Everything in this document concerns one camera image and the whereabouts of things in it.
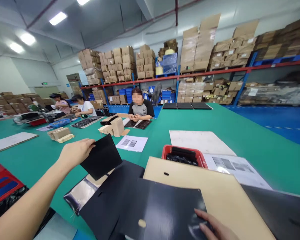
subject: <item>hand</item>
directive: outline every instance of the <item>hand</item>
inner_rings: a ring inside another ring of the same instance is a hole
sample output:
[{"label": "hand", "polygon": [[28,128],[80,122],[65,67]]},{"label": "hand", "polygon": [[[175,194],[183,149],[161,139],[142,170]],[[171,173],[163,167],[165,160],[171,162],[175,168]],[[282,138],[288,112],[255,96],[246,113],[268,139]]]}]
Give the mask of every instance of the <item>hand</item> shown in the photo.
[{"label": "hand", "polygon": [[77,142],[66,144],[57,160],[57,164],[61,164],[64,168],[71,170],[78,164],[82,163],[89,155],[95,140],[85,138]]},{"label": "hand", "polygon": [[214,216],[198,209],[194,209],[194,212],[198,217],[208,221],[215,230],[216,235],[206,225],[200,224],[200,229],[208,240],[239,240],[238,236],[231,229],[219,222]]}]

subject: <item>fluorescent light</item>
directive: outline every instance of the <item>fluorescent light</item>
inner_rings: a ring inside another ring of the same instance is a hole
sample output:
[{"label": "fluorescent light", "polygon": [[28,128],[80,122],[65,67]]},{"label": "fluorescent light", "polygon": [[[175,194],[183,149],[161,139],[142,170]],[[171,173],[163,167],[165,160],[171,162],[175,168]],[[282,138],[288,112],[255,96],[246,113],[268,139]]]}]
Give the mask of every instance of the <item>fluorescent light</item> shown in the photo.
[{"label": "fluorescent light", "polygon": [[77,0],[77,2],[81,5],[81,6],[83,6],[83,5],[85,5],[87,2],[89,2],[90,0]]},{"label": "fluorescent light", "polygon": [[55,15],[49,22],[55,26],[62,20],[64,20],[67,17],[63,12],[59,12],[57,15]]},{"label": "fluorescent light", "polygon": [[10,48],[11,48],[13,51],[17,52],[17,53],[21,53],[21,52],[24,51],[23,47],[21,47],[21,46],[20,46],[19,44],[17,44],[17,43],[11,43],[11,44],[10,44]]},{"label": "fluorescent light", "polygon": [[36,41],[36,39],[34,38],[34,36],[32,36],[29,33],[25,33],[23,34],[20,39],[27,45],[31,46],[32,44],[34,44],[34,42]]}]

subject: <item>red tray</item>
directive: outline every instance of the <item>red tray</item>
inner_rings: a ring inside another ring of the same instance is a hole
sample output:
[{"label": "red tray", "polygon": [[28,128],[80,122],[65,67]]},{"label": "red tray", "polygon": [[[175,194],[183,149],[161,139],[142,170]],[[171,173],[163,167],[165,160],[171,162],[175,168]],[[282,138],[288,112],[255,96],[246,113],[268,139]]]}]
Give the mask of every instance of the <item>red tray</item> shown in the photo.
[{"label": "red tray", "polygon": [[[172,147],[175,147],[175,146],[164,145],[163,151],[162,151],[162,156],[161,156],[162,159],[167,159],[167,154],[171,153]],[[196,159],[197,159],[199,167],[208,169],[207,163],[204,160],[204,157],[203,157],[202,153],[199,150],[191,149],[191,148],[183,148],[183,149],[195,152],[196,153]]]}]

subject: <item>black sheet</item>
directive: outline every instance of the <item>black sheet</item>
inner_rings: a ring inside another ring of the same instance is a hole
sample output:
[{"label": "black sheet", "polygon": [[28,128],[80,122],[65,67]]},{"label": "black sheet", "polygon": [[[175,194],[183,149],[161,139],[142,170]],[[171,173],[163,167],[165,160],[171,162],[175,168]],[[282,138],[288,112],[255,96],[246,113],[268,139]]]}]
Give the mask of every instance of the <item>black sheet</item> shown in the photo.
[{"label": "black sheet", "polygon": [[110,134],[94,143],[96,146],[91,150],[89,156],[80,165],[98,180],[106,173],[122,163],[116,145]]},{"label": "black sheet", "polygon": [[177,109],[177,104],[176,103],[165,103],[162,106],[163,109]]},{"label": "black sheet", "polygon": [[129,188],[143,177],[144,168],[123,160],[80,211],[98,240],[120,238],[115,226],[131,199]]},{"label": "black sheet", "polygon": [[300,239],[300,197],[241,186],[276,239]]},{"label": "black sheet", "polygon": [[208,106],[206,103],[204,102],[200,102],[200,103],[191,103],[191,105],[193,106],[194,109],[207,109],[207,110],[211,110],[212,108],[210,106]]},{"label": "black sheet", "polygon": [[[129,206],[119,219],[120,233],[134,240],[207,239],[194,208],[206,211],[200,189],[178,188],[138,179]],[[140,227],[142,219],[146,227]]]},{"label": "black sheet", "polygon": [[193,109],[190,103],[177,103],[178,109]]}]

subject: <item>instruction sheet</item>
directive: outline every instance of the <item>instruction sheet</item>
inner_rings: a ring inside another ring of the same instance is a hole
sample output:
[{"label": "instruction sheet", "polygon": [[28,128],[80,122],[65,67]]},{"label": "instruction sheet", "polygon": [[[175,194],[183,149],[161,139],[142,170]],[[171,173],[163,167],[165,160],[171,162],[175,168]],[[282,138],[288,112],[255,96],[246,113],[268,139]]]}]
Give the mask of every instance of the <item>instruction sheet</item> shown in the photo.
[{"label": "instruction sheet", "polygon": [[147,143],[148,138],[124,136],[121,141],[116,145],[117,148],[121,148],[128,151],[142,152],[144,146]]},{"label": "instruction sheet", "polygon": [[245,158],[214,154],[203,154],[203,157],[210,170],[232,174],[244,185],[272,190]]}]

